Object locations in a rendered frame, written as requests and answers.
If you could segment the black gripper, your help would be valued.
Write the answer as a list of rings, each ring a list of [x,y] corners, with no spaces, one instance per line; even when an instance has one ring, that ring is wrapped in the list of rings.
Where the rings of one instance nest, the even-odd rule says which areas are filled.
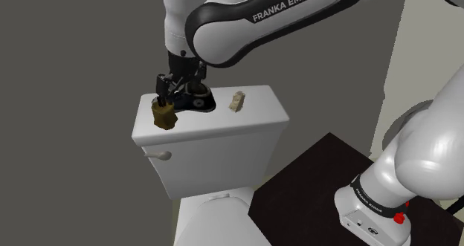
[[[172,105],[175,93],[182,83],[190,93],[206,93],[207,88],[202,83],[206,78],[207,66],[195,57],[178,56],[168,53],[170,73],[159,74],[156,82],[157,103],[159,106]]]

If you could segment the beige figure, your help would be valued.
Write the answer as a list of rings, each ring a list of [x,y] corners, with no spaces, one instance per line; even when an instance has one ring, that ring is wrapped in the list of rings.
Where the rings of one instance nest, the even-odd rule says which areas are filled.
[[[242,109],[245,100],[245,93],[238,91],[233,95],[233,99],[228,108],[233,112],[238,112]]]

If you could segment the brown figure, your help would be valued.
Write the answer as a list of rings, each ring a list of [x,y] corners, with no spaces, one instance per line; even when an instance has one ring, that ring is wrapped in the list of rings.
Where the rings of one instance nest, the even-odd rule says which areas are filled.
[[[151,109],[155,126],[164,130],[170,130],[175,127],[178,118],[175,114],[175,106],[172,103],[166,103],[165,106],[161,106],[156,97],[152,100]]]

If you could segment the dark blue round object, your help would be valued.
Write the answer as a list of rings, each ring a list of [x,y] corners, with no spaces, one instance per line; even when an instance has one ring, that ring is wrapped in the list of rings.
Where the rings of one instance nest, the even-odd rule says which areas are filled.
[[[211,89],[203,83],[187,83],[182,90],[175,93],[173,104],[175,113],[181,111],[208,113],[216,108]]]

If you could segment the white toilet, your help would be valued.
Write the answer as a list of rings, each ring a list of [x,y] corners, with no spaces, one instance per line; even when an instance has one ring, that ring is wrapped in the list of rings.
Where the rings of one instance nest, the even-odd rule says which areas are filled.
[[[233,95],[245,93],[231,111]],[[173,246],[271,246],[248,211],[289,116],[268,85],[213,88],[216,108],[181,111],[175,127],[154,125],[155,94],[140,98],[132,139],[180,207]]]

